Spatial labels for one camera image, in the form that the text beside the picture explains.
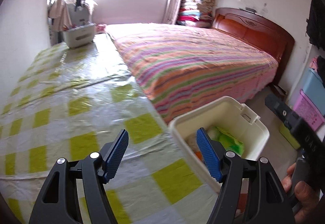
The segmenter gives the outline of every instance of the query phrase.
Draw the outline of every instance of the pink plastic basket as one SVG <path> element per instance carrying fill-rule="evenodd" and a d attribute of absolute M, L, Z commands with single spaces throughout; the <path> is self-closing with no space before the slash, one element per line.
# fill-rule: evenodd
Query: pink plastic basket
<path fill-rule="evenodd" d="M 300 90 L 299 98 L 295 103 L 293 110 L 302 117 L 314 131 L 318 130 L 318 128 L 325 122 L 320 111 L 302 90 Z"/>

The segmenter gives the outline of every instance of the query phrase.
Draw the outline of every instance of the striped bed sheet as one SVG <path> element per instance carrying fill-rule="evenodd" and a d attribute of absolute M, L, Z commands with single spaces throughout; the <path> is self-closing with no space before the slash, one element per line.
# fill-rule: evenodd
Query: striped bed sheet
<path fill-rule="evenodd" d="M 214 29 L 150 23 L 106 31 L 167 124 L 222 96 L 245 102 L 278 67 L 266 52 Z"/>

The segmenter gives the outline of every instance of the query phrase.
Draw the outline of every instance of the wooden headboard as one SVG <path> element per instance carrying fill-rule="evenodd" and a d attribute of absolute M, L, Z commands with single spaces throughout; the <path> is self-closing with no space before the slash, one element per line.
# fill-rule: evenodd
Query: wooden headboard
<path fill-rule="evenodd" d="M 278 85 L 295 44 L 286 30 L 264 17 L 234 8 L 218 8 L 212 28 L 273 56 L 279 67 L 272 83 Z"/>

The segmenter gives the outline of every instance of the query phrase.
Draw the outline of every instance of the metal screw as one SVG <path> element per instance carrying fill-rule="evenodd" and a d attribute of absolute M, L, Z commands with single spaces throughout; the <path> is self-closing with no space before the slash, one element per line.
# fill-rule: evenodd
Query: metal screw
<path fill-rule="evenodd" d="M 229 158 L 233 158 L 233 157 L 235 157 L 235 153 L 232 152 L 232 151 L 227 151 L 227 152 L 225 153 L 225 155 L 226 155 L 227 157 L 229 157 Z"/>
<path fill-rule="evenodd" d="M 96 159 L 96 158 L 98 158 L 100 156 L 100 154 L 98 153 L 98 152 L 92 152 L 91 154 L 90 154 L 90 157 L 92 158 L 92 159 Z"/>
<path fill-rule="evenodd" d="M 261 158 L 260 158 L 260 161 L 261 161 L 262 163 L 268 163 L 268 162 L 269 162 L 269 160 L 268 160 L 267 158 L 265 158 L 265 157 L 261 157 Z"/>
<path fill-rule="evenodd" d="M 56 161 L 58 164 L 63 164 L 65 162 L 64 158 L 60 158 Z"/>

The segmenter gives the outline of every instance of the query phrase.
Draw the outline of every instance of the blue plastic bin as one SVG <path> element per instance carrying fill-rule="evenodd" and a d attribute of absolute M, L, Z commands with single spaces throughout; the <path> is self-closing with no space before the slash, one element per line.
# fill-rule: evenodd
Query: blue plastic bin
<path fill-rule="evenodd" d="M 320 113 L 325 115 L 325 88 L 318 73 L 309 68 L 308 78 L 303 86 L 303 92 L 314 103 Z"/>

